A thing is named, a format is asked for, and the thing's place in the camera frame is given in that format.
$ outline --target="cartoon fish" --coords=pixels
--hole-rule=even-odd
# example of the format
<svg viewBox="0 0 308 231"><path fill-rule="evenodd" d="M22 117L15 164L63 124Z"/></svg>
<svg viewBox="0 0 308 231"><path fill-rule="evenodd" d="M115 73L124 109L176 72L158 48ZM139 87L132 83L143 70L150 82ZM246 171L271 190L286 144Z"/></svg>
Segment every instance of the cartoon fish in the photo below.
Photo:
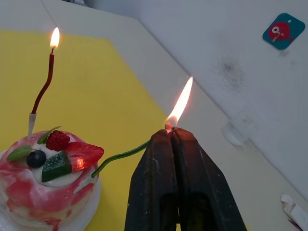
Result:
<svg viewBox="0 0 308 231"><path fill-rule="evenodd" d="M293 38L290 38L290 27L285 22L277 22L269 29L269 38L272 42L282 41L288 39L290 42Z"/></svg>

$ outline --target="candle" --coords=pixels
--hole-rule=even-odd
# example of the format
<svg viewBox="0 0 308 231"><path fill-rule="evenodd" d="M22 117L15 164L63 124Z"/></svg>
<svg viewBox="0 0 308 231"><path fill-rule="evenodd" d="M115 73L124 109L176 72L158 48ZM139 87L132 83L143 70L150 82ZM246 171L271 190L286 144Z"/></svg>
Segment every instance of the candle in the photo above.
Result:
<svg viewBox="0 0 308 231"><path fill-rule="evenodd" d="M166 133L170 133L173 129L173 127L175 125L177 125L179 118L181 117L187 101L189 99L190 93L191 93L191 89L192 89L192 84L193 83L193 77L190 77L189 80L187 81L176 105L174 106L171 114L168 116L168 118L165 121L165 130ZM103 163L88 177L86 177L80 185L77 186L77 188L73 191L73 194L79 192L83 187L85 187L87 184L89 184L90 182L93 181L93 179L102 171L102 169L110 162L114 161L114 160L118 160L121 158L125 158L128 157L130 155L133 155L135 153L138 153L139 151L145 149L150 141L145 142L144 144L140 145L139 147L130 150L128 152L122 153L122 154L118 154L118 155L113 155L109 158L107 158L106 160L103 161Z"/></svg>
<svg viewBox="0 0 308 231"><path fill-rule="evenodd" d="M34 127L36 116L37 116L37 109L38 109L38 106L39 106L39 102L40 102L41 98L43 97L45 91L49 87L49 85L51 83L51 80L52 80L53 64L54 64L53 50L56 47L58 47L58 45L59 45L59 38L60 38L59 28L55 28L53 33L52 33L51 41L50 41L51 53L49 54L49 68L48 68L47 81L44 84L43 88L40 90L40 92L39 92L39 94L38 94L38 96L37 96L37 98L35 100L32 112L29 115L29 124L28 124L29 128L28 128L28 136L27 136L28 140L31 138L31 135L32 135L32 130L33 130L33 127Z"/></svg>

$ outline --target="red candle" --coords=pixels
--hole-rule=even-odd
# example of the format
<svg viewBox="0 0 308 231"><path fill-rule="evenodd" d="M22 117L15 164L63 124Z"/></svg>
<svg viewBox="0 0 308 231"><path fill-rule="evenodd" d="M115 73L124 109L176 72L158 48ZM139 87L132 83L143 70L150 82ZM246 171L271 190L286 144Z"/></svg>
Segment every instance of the red candle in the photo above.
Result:
<svg viewBox="0 0 308 231"><path fill-rule="evenodd" d="M55 30L52 33L51 36L51 41L50 41L50 46L51 46L51 53L49 54L49 69L48 69L48 77L47 77L47 81L45 83L45 85L43 86L43 88L40 90L37 99L35 100L33 109L31 114L35 114L37 112L38 106L39 106L39 101L41 100L41 98L43 97L45 91L47 90L47 88L49 87L51 80L52 80L52 74L53 74L53 63L54 63L54 54L53 54L53 50L58 46L59 44L59 37L60 37L60 33L59 33L59 29L55 28Z"/></svg>

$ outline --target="white frosting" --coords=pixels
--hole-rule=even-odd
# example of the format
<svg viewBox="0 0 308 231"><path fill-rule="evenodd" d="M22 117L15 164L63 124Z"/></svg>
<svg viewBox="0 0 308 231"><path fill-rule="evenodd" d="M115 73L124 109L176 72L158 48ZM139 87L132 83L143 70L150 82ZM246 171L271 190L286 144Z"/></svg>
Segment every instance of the white frosting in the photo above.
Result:
<svg viewBox="0 0 308 231"><path fill-rule="evenodd" d="M71 135L69 135L69 137L70 137L70 142L76 141ZM45 144L36 143L32 146L32 148L36 150L42 150L46 154L47 159L60 153L60 152L48 149ZM45 185L45 186L49 186L49 187L63 187L63 186L69 185L73 183L74 181L76 181L82 174L82 171L72 172L71 174L56 178L54 180L50 180L48 182L42 182L43 167L44 166L39 167L39 168L32 168L31 170L32 170L34 178L37 180L38 183Z"/></svg>

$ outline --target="white wall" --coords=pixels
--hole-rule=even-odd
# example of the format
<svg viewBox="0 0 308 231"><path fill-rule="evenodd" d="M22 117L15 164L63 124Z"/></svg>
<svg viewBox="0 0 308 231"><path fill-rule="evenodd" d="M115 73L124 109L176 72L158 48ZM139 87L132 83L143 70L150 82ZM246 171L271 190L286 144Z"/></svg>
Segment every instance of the white wall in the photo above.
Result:
<svg viewBox="0 0 308 231"><path fill-rule="evenodd" d="M308 23L306 0L85 2L137 18L228 116L257 111L252 141L308 199L308 32L285 52L262 40L283 12Z"/></svg>

